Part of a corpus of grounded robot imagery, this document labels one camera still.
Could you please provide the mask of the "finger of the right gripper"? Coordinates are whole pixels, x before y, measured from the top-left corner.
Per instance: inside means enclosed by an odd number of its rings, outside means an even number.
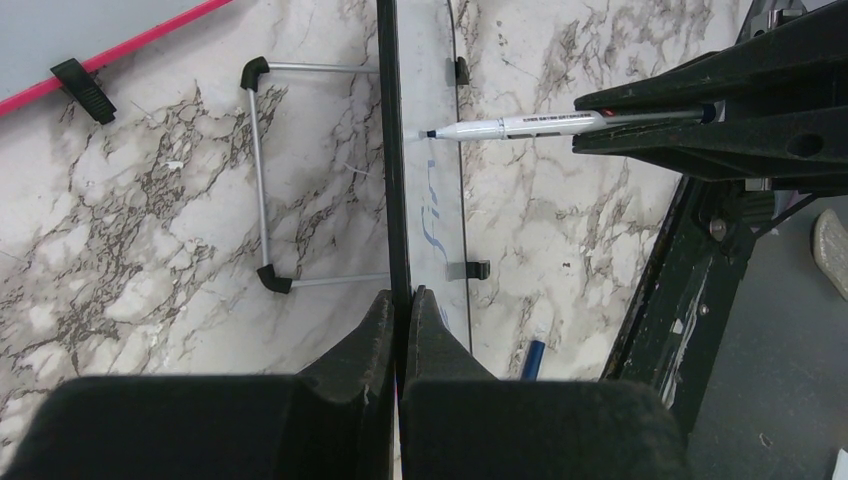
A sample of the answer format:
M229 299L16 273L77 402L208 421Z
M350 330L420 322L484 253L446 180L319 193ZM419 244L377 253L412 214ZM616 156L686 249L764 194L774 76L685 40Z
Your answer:
M577 110L678 106L721 100L847 63L847 3L836 1L658 76L577 98Z
M705 181L840 175L847 172L847 108L617 127L576 136L573 151L630 157Z

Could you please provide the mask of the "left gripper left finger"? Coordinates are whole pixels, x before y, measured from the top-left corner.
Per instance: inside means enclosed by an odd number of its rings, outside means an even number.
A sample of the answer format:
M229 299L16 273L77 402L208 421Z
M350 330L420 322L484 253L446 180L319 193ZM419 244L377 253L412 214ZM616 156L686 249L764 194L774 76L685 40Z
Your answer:
M9 479L387 479L394 308L293 375L78 378L37 411Z

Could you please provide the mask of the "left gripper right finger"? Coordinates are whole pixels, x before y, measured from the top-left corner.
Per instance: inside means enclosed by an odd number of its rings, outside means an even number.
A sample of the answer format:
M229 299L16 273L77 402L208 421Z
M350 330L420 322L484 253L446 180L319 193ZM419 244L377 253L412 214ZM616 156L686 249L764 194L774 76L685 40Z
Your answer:
M678 425L629 381L500 380L444 326L435 294L411 308L400 399L407 479L687 479Z

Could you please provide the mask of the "blue marker cap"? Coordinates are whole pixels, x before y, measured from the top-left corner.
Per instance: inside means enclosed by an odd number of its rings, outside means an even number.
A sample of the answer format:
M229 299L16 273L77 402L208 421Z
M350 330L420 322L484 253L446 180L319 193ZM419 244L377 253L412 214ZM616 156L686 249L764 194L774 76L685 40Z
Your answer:
M527 348L525 361L521 370L521 380L536 380L539 375L546 345L540 340L532 340Z

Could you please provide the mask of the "black framed small whiteboard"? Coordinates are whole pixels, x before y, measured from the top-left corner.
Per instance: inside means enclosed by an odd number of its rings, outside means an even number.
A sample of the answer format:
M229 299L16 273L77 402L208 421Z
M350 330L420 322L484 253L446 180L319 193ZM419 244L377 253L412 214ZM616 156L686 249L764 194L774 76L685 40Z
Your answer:
M469 284L490 274L467 254L459 145L427 135L459 118L468 82L448 1L377 5L384 182L398 376L485 379L474 358Z

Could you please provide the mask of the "whiteboard marker pen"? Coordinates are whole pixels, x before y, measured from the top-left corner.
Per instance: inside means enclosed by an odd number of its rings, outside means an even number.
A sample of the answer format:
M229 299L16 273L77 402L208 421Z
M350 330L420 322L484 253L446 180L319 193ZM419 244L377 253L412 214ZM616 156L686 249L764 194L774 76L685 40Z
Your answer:
M538 137L576 136L623 126L657 122L695 121L709 123L716 118L714 104L697 104L679 108L636 110L580 110L570 113L547 113L499 117L490 120L464 121L422 132L427 139L456 142L483 140L521 140Z

